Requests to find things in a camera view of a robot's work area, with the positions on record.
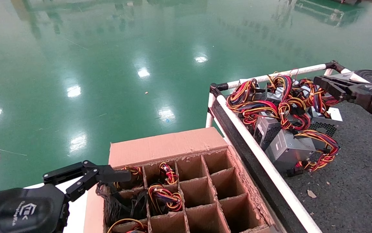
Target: cardboard scrap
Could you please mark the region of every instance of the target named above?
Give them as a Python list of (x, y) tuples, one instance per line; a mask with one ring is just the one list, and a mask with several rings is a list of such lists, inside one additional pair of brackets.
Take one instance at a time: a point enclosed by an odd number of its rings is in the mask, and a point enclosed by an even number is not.
[(312, 197), (312, 198), (317, 198), (317, 196), (313, 193), (313, 191), (307, 189), (307, 194), (308, 196)]

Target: white label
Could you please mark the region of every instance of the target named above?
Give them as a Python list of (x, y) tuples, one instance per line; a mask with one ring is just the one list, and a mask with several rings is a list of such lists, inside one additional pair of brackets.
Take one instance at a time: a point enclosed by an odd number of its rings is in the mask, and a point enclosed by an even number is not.
[(261, 134), (264, 135), (264, 132), (262, 131), (262, 127), (259, 124), (257, 125), (257, 127), (258, 127), (259, 131), (261, 132)]

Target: cardboard compartment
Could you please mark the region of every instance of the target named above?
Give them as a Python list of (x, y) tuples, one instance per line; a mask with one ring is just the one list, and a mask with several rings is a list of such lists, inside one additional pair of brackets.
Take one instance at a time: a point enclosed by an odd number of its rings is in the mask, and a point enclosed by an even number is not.
[(245, 193), (242, 183), (235, 173), (235, 168), (229, 168), (211, 175), (212, 183), (216, 188), (219, 200), (238, 196)]
[[(147, 225), (147, 219), (142, 219), (140, 220), (140, 222), (144, 225)], [(120, 232), (129, 232), (131, 230), (133, 230), (134, 227), (137, 227), (138, 224), (135, 223), (135, 222), (127, 222), (127, 223), (123, 223), (123, 224), (119, 224), (119, 225), (116, 225), (113, 227), (111, 233), (120, 233)]]
[(254, 207), (248, 200), (248, 194), (226, 198), (219, 202), (231, 233), (239, 233), (260, 226)]
[(180, 189), (183, 191), (186, 208), (214, 203), (215, 193), (209, 186), (207, 177), (182, 181)]
[[(111, 144), (109, 164), (112, 168), (121, 169), (127, 165), (143, 168), (144, 187), (119, 192), (126, 206), (131, 207), (133, 196), (147, 193), (151, 184), (159, 183), (161, 162), (167, 162), (179, 176), (177, 184), (163, 187), (180, 193), (183, 210), (153, 216), (147, 194), (144, 210), (134, 218), (147, 224), (149, 233), (230, 233), (228, 222), (233, 232), (248, 229), (244, 232), (267, 233), (273, 226), (274, 222), (239, 155), (215, 128)], [(106, 212), (102, 197), (96, 195), (95, 188), (90, 189), (84, 233), (107, 233), (109, 229), (104, 225)], [(119, 216), (117, 211), (114, 213), (116, 215), (109, 220), (108, 226), (117, 217), (130, 216), (130, 213)], [(135, 223), (120, 224), (113, 227), (112, 232), (126, 233), (135, 226)]]
[[(173, 170), (176, 170), (174, 161), (165, 161), (165, 162)], [(164, 177), (160, 175), (160, 163), (153, 164), (153, 165), (146, 165), (144, 166), (143, 171), (144, 171), (144, 174), (146, 175), (146, 183), (147, 183), (146, 187), (150, 187), (152, 184), (155, 184), (155, 183), (164, 184)]]
[(128, 182), (119, 182), (119, 190), (129, 190), (129, 189), (135, 189), (139, 187), (144, 187), (144, 168), (141, 167), (142, 175), (132, 175), (131, 180)]
[(216, 204), (186, 209), (190, 233), (229, 233)]
[(208, 167), (209, 174), (214, 174), (228, 168), (233, 168), (232, 162), (227, 156), (227, 150), (221, 152), (204, 155), (206, 166)]
[[(172, 185), (163, 185), (163, 187), (167, 190), (169, 190), (171, 193), (175, 193), (175, 192), (179, 192), (179, 189), (178, 189), (178, 186), (177, 184), (172, 184)], [(151, 200), (149, 199), (149, 209), (150, 209), (150, 215), (151, 216), (159, 216), (161, 215), (160, 213), (158, 213), (157, 211), (154, 210), (153, 208), (153, 204), (151, 202)]]
[(153, 233), (186, 233), (184, 212), (170, 212), (150, 218)]
[[(147, 190), (144, 188), (135, 188), (130, 190), (123, 190), (119, 192), (120, 196), (123, 198), (121, 201), (123, 205), (131, 208), (133, 206), (133, 198), (136, 196), (137, 198), (140, 197), (141, 203), (136, 205), (136, 211), (134, 211), (134, 215), (131, 218), (140, 220), (147, 218), (147, 209), (146, 204), (144, 202), (148, 201)], [(130, 218), (130, 213), (124, 210), (120, 212), (119, 220), (122, 218)]]
[(204, 160), (201, 156), (194, 156), (178, 160), (177, 169), (179, 170), (179, 180), (191, 180), (208, 175)]

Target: yellow wire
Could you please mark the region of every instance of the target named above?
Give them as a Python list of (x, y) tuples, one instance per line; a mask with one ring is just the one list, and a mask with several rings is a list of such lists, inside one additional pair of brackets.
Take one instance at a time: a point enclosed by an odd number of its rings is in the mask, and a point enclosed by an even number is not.
[(136, 223), (140, 224), (140, 226), (141, 226), (143, 229), (145, 228), (145, 226), (144, 226), (144, 225), (143, 225), (139, 220), (132, 219), (132, 218), (123, 218), (123, 219), (120, 219), (120, 220), (116, 221), (116, 222), (115, 222), (115, 223), (110, 227), (110, 229), (107, 231), (107, 233), (111, 233), (113, 227), (114, 227), (115, 225), (120, 224), (120, 223), (123, 222), (123, 221), (132, 221), (132, 222), (136, 222)]

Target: silver power supply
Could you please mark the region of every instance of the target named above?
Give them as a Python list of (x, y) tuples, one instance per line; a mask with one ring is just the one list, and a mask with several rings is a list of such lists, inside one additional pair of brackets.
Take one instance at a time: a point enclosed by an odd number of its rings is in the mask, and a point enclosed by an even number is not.
[(262, 150), (266, 150), (281, 129), (281, 123), (272, 117), (258, 117), (255, 124), (254, 139)]
[[(330, 137), (334, 137), (340, 126), (343, 124), (343, 119), (341, 118), (340, 111), (338, 108), (329, 108), (327, 111), (330, 114), (331, 119), (327, 119), (321, 113), (314, 110), (313, 107), (309, 109), (309, 114), (311, 115), (311, 124), (308, 129), (312, 129)], [(323, 149), (325, 143), (319, 140), (313, 140), (314, 145), (317, 149)]]
[(304, 161), (315, 151), (311, 138), (295, 139), (294, 135), (281, 129), (272, 140), (265, 154), (277, 171), (286, 172), (295, 167), (298, 161)]

